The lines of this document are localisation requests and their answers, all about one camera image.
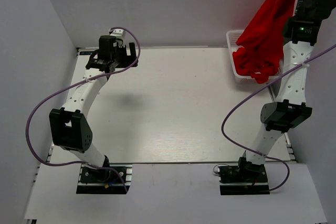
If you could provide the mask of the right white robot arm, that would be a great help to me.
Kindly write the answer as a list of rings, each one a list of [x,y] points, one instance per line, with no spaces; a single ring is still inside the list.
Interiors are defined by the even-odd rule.
[[[335,0],[266,0],[238,39],[238,66],[258,82],[282,74],[276,99],[261,110],[261,127],[239,159],[237,175],[247,182],[261,173],[277,139],[312,114],[305,85],[310,58],[323,20]]]

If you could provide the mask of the red t shirt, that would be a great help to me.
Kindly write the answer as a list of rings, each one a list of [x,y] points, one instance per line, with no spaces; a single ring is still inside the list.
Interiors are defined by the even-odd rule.
[[[294,3],[295,0],[265,0],[236,44],[255,51],[282,53],[282,29],[293,14]]]

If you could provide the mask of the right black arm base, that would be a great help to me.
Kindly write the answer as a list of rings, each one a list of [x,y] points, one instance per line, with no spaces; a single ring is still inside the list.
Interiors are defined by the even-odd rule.
[[[266,169],[260,172],[242,171],[238,165],[218,164],[213,168],[219,177],[221,196],[269,195]]]

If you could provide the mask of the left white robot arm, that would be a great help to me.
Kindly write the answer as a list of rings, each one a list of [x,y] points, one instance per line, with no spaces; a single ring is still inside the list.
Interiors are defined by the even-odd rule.
[[[117,68],[136,67],[135,44],[123,44],[125,31],[113,29],[99,38],[99,48],[89,57],[82,77],[69,100],[49,114],[53,143],[73,153],[82,162],[93,165],[93,176],[101,182],[110,178],[108,158],[93,144],[93,132],[87,122],[89,110],[109,74]]]

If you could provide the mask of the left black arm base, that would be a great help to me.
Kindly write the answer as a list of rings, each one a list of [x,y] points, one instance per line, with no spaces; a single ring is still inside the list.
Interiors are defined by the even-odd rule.
[[[129,190],[132,179],[132,164],[110,165],[118,174],[111,170],[97,170],[81,166],[76,194],[80,195],[125,195],[127,191],[119,177]]]

